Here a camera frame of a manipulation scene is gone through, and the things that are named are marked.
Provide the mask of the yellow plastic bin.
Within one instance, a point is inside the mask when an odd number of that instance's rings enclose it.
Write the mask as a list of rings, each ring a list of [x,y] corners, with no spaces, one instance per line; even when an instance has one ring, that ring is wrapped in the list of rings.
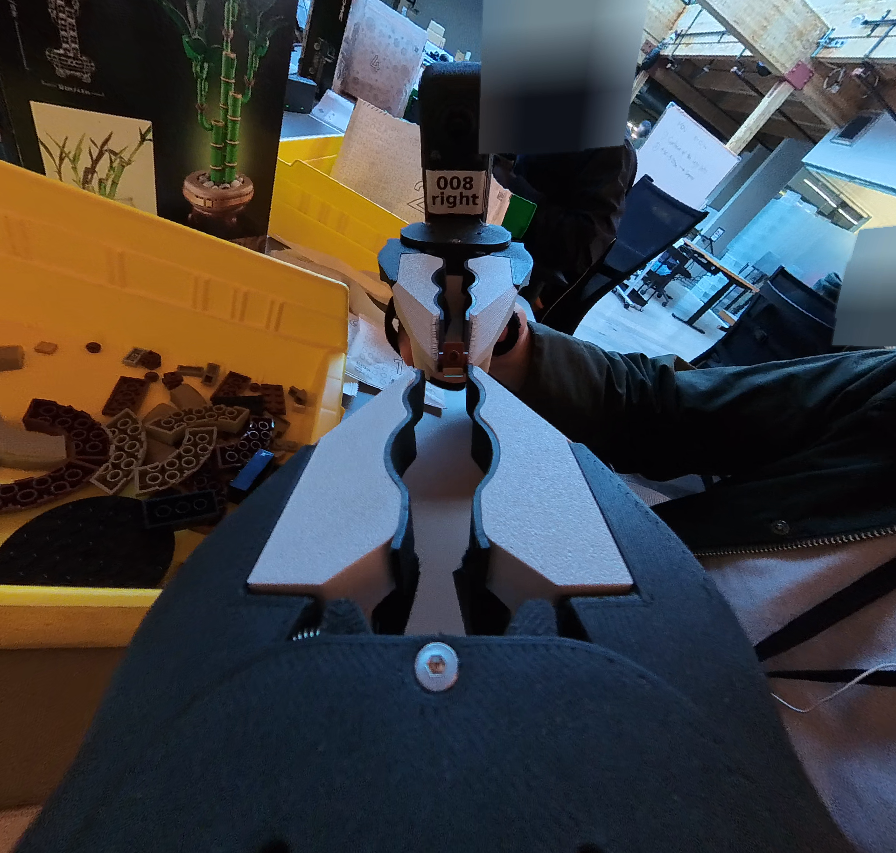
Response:
[[[336,281],[2,163],[2,372],[12,427],[34,398],[106,422],[133,348],[308,393],[293,445],[342,419],[348,290]],[[39,807],[80,746],[149,589],[2,586],[2,811]]]
[[[330,176],[343,135],[280,141],[269,234],[379,277],[377,257],[405,222]]]

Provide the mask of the black mesh office chair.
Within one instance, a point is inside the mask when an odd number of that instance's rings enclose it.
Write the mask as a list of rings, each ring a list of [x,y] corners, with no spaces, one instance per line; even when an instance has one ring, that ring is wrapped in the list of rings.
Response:
[[[706,211],[678,201],[644,175],[625,200],[616,240],[603,260],[569,287],[539,321],[556,331],[574,334],[599,299],[639,272],[707,215]]]
[[[778,268],[727,333],[695,357],[692,366],[755,366],[835,352],[839,285],[828,291],[825,296]]]

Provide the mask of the black bamboo brick set box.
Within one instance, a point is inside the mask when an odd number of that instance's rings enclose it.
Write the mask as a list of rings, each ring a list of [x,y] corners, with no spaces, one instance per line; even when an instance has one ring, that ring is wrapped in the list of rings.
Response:
[[[1,0],[2,159],[267,234],[298,0]]]

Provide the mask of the tan numbered paper bag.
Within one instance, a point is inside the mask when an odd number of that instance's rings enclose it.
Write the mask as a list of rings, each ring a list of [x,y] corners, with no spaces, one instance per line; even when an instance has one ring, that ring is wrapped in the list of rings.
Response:
[[[472,108],[425,107],[419,126],[359,98],[331,176],[406,224],[434,210],[500,226],[512,194],[485,175],[476,123]]]

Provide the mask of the person's right forearm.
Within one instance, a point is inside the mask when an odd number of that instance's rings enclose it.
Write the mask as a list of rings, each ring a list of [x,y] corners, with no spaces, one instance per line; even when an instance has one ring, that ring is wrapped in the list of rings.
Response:
[[[757,474],[823,444],[892,454],[895,357],[861,350],[755,366],[678,370],[530,324],[520,399],[627,474]]]

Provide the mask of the small black box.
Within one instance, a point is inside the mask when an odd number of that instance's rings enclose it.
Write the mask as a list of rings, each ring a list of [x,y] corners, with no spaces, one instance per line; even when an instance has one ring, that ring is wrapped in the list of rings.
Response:
[[[326,88],[320,88],[314,79],[290,74],[287,76],[283,108],[286,112],[309,115],[325,91]]]

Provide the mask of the green flat plate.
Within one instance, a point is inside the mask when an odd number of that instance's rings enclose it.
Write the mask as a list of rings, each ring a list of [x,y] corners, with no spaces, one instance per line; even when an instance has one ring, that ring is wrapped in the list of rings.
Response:
[[[501,226],[509,231],[511,238],[521,241],[531,225],[537,204],[516,194],[509,194]]]

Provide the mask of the wooden office table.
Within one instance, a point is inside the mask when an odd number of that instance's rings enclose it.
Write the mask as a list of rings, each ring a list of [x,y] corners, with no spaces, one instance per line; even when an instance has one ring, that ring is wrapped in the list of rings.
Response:
[[[690,315],[687,319],[679,318],[676,319],[686,326],[691,327],[692,329],[700,332],[701,334],[705,334],[705,330],[703,330],[698,323],[702,320],[702,318],[716,308],[716,306],[724,299],[732,290],[736,289],[735,298],[738,299],[744,295],[755,295],[759,292],[759,288],[756,287],[753,283],[745,280],[739,274],[737,274],[734,270],[729,267],[723,265],[715,256],[709,254],[699,246],[695,245],[693,242],[687,239],[682,239],[677,245],[677,249],[681,250],[683,254],[685,254],[688,260],[692,262],[696,262],[700,266],[707,269],[710,275],[712,276],[721,276],[724,279],[724,283],[721,287],[715,290],[701,306],[698,308],[692,315]]]

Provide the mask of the pile of brown toy bricks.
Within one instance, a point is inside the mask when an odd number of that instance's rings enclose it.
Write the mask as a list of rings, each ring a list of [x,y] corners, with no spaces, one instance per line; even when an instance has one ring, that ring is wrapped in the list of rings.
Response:
[[[209,494],[259,450],[283,463],[315,405],[260,373],[179,367],[160,344],[123,353],[2,321],[2,541],[83,498]]]

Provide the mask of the blue toy brick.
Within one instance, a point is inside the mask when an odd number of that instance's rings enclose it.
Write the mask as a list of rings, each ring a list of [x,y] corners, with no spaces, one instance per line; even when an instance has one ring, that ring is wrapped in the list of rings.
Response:
[[[275,453],[267,450],[255,452],[235,478],[230,481],[227,491],[228,500],[231,503],[244,501],[277,467]]]

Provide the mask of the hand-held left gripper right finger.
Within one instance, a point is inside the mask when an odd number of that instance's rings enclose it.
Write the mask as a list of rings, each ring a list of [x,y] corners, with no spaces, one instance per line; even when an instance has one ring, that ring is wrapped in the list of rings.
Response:
[[[469,370],[473,495],[455,571],[468,635],[502,635],[526,601],[617,596],[632,576],[566,437],[478,367]]]

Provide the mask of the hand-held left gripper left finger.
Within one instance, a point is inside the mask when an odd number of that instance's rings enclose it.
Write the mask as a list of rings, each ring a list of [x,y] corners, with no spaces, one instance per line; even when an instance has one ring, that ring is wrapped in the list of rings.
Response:
[[[410,370],[325,435],[248,577],[252,591],[354,601],[402,635],[420,578],[409,490],[425,377]]]

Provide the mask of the person's right hand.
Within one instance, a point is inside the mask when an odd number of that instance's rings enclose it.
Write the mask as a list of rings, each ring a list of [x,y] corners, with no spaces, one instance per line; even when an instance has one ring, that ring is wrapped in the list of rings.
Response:
[[[494,346],[488,373],[511,392],[519,392],[528,374],[532,346],[528,316],[517,304]]]

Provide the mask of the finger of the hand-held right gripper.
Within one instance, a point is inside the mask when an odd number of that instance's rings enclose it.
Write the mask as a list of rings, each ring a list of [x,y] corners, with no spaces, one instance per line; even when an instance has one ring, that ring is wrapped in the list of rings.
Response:
[[[392,301],[400,330],[409,340],[407,363],[424,372],[442,369],[444,262],[418,251],[399,254]]]
[[[494,346],[513,314],[517,287],[512,280],[512,262],[500,255],[470,258],[465,268],[472,273],[468,287],[471,304],[465,312],[468,337],[464,371],[490,361]]]

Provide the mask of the black round brick plate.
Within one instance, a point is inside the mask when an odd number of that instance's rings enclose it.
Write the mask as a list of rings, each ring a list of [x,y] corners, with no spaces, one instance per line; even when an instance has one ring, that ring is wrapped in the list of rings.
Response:
[[[24,524],[1,546],[1,582],[83,588],[154,588],[175,551],[169,528],[148,529],[132,498],[65,503]]]

